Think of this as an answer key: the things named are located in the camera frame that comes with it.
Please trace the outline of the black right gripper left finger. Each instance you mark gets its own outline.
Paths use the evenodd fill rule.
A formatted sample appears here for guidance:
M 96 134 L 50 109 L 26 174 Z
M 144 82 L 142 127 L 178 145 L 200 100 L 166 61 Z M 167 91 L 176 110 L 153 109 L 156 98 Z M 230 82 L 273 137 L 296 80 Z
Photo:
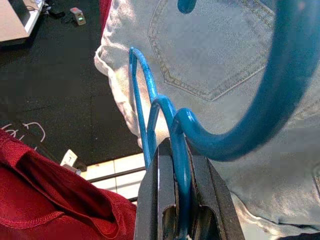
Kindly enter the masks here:
M 177 230 L 177 187 L 170 140 L 155 151 L 141 181 L 135 217 L 135 240 L 174 240 Z

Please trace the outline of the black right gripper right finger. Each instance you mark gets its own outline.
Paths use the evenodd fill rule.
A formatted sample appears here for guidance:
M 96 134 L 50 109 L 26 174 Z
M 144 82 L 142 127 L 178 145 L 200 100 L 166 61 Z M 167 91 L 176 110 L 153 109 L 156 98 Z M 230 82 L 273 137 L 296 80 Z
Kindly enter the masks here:
M 191 173 L 189 235 L 193 240 L 243 240 L 230 191 L 211 161 L 188 148 Z

